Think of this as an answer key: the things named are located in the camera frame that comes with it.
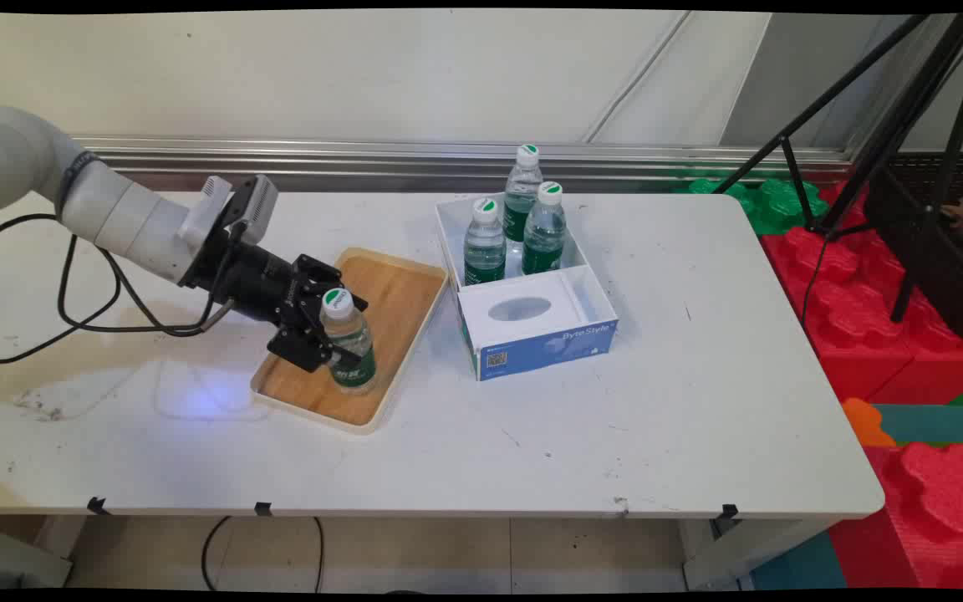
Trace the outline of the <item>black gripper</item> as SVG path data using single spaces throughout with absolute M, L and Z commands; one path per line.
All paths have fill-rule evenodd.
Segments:
M 360 312 L 369 304 L 344 284 L 340 270 L 317 258 L 301 254 L 290 263 L 259 245 L 233 241 L 228 230 L 218 228 L 201 245 L 182 286 L 206 290 L 214 304 L 231 299 L 233 311 L 278 325 L 267 351 L 307 373 L 340 363 L 354 369 L 362 362 L 363 355 L 335 344 L 316 325 L 329 290 L 348 290 Z

